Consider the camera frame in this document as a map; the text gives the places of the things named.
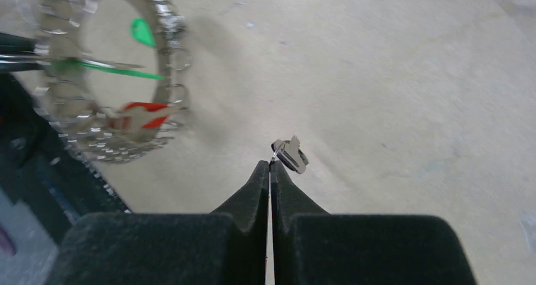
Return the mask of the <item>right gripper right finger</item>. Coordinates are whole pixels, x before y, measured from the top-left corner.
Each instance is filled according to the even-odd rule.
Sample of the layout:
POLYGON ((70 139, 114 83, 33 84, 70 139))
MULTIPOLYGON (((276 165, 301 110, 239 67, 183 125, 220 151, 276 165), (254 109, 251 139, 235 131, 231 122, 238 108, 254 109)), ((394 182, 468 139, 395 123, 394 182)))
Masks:
POLYGON ((475 284, 451 226, 433 215, 330 214, 271 165, 276 284, 475 284))

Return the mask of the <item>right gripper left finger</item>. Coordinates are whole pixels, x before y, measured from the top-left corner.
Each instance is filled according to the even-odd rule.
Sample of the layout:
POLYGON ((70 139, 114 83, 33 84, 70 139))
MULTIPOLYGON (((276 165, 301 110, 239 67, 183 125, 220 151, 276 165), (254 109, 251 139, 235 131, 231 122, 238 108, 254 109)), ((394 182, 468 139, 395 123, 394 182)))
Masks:
POLYGON ((269 165, 208 214, 85 215, 47 284, 263 284, 269 165))

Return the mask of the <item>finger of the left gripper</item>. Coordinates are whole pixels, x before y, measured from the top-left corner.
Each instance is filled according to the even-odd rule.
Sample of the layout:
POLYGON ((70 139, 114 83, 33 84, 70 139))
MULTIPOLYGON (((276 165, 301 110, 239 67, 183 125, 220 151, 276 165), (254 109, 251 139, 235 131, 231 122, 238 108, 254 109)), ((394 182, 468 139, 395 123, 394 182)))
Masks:
POLYGON ((35 45, 35 39, 1 32, 1 73, 42 71, 35 45))

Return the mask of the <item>black tag key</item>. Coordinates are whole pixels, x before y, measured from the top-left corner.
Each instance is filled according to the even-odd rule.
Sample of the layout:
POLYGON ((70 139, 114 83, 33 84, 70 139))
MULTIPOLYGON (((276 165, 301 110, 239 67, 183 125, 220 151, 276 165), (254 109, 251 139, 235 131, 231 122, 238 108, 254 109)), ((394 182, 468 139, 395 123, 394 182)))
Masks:
POLYGON ((271 144, 273 150, 270 164, 277 159, 286 166, 289 170, 303 174, 309 164, 307 156, 300 149, 300 140, 296 135, 293 135, 290 140, 277 139, 271 144))

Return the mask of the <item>metal disc with keyrings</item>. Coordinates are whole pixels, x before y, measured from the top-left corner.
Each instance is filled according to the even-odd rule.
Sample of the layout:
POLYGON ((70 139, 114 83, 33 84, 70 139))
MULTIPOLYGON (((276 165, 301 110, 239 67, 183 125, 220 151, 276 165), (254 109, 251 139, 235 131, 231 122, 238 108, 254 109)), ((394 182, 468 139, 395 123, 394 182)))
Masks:
POLYGON ((122 164, 161 149, 174 137, 180 124, 172 119, 189 105, 187 88, 180 74, 191 64, 189 52, 181 46, 187 27, 172 0, 121 0, 129 4, 150 26, 156 47, 155 71, 163 80, 150 80, 154 92, 148 102, 180 106, 156 129, 122 133, 108 125, 109 118, 122 110, 105 106, 88 84, 90 73, 105 73, 114 78, 139 78, 116 75, 82 66, 52 63, 65 59, 89 61, 122 70, 145 72, 142 66, 96 58, 83 44, 89 30, 87 20, 97 12, 102 0, 16 0, 20 16, 36 29, 34 52, 43 66, 42 85, 35 89, 37 114, 57 131, 68 152, 81 161, 122 164))

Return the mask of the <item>green tag key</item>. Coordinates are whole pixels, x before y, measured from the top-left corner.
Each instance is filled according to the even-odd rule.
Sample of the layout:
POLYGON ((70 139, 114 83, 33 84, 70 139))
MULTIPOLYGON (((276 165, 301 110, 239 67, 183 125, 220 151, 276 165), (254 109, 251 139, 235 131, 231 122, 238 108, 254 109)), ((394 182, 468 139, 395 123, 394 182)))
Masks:
POLYGON ((82 60, 76 60, 76 59, 65 59, 60 61, 55 61, 52 63, 54 66, 57 66, 60 68, 61 66, 63 68, 67 66, 82 66, 86 68, 90 68, 92 70, 98 70, 106 73, 112 73, 116 75, 125 75, 125 76, 134 76, 139 78, 147 78, 151 80, 163 80, 166 77, 162 75, 152 74, 152 73, 145 73, 142 71, 135 71, 135 70, 122 70, 119 68, 109 67, 109 66, 101 66, 100 64, 90 63, 89 61, 82 61, 82 60))
POLYGON ((156 47, 156 42, 149 24, 143 18, 136 18, 130 24, 131 37, 149 47, 156 47))

